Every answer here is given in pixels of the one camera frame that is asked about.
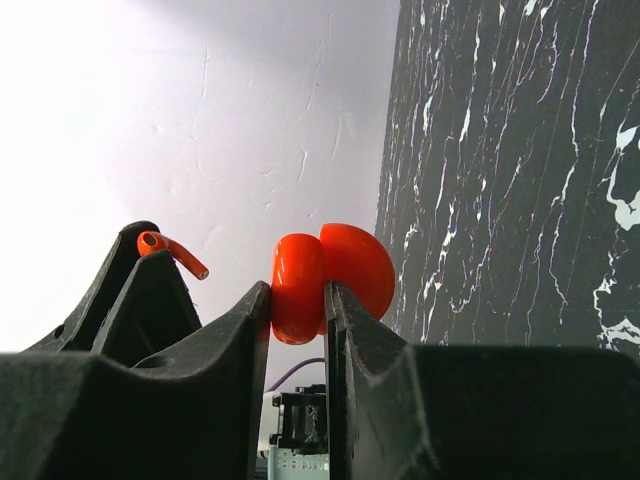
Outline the red ball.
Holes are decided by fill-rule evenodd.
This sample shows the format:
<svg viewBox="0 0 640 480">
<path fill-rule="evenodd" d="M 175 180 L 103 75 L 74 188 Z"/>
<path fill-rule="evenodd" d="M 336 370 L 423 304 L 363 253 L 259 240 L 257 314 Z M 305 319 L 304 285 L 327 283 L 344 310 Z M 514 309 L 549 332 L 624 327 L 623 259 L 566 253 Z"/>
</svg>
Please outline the red ball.
<svg viewBox="0 0 640 480">
<path fill-rule="evenodd" d="M 324 291 L 330 281 L 347 285 L 376 320 L 395 293 L 395 269 L 385 247 L 368 231 L 326 223 L 318 235 L 291 233 L 272 256 L 271 330 L 288 345 L 304 345 L 326 332 Z"/>
</svg>

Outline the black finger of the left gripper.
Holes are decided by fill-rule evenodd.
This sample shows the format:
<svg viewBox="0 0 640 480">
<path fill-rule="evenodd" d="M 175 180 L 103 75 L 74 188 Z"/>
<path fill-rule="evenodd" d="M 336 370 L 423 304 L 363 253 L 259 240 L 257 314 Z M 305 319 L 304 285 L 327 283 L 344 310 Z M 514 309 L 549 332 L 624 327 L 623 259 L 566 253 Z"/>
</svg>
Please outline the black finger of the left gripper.
<svg viewBox="0 0 640 480">
<path fill-rule="evenodd" d="M 97 333 L 125 281 L 140 258 L 137 238 L 143 231 L 160 232 L 148 220 L 126 225 L 118 233 L 94 280 L 69 316 L 25 353 L 90 351 Z"/>
<path fill-rule="evenodd" d="M 134 367 L 202 327 L 174 259 L 139 258 L 98 329 L 92 352 Z"/>
</svg>

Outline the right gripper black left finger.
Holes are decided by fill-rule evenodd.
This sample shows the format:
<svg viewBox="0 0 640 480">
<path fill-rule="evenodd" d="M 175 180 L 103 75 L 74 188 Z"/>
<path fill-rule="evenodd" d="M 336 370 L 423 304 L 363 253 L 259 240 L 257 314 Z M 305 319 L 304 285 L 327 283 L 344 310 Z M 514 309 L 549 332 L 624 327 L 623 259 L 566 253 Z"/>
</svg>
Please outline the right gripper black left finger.
<svg viewBox="0 0 640 480">
<path fill-rule="evenodd" d="M 270 289 L 128 368 L 80 352 L 1 358 L 5 479 L 250 479 Z"/>
</svg>

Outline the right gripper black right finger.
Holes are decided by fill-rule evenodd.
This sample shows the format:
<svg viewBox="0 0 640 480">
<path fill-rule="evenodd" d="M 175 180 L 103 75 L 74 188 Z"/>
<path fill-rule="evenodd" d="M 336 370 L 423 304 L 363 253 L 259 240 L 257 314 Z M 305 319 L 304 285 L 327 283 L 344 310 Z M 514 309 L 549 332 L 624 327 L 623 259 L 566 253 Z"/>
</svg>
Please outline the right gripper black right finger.
<svg viewBox="0 0 640 480">
<path fill-rule="evenodd" d="M 410 344 L 325 287 L 333 479 L 635 479 L 639 368 L 575 347 Z"/>
</svg>

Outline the red eartip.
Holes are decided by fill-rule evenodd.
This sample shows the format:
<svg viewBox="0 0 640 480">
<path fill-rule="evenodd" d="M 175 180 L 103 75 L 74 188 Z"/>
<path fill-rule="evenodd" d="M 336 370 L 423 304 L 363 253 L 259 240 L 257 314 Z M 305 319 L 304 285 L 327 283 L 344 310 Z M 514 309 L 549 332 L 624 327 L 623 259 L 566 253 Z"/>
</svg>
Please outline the red eartip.
<svg viewBox="0 0 640 480">
<path fill-rule="evenodd" d="M 155 231 L 141 232 L 136 240 L 138 253 L 141 257 L 167 251 L 171 257 L 178 261 L 199 281 L 209 276 L 209 269 L 186 247 L 179 242 Z"/>
</svg>

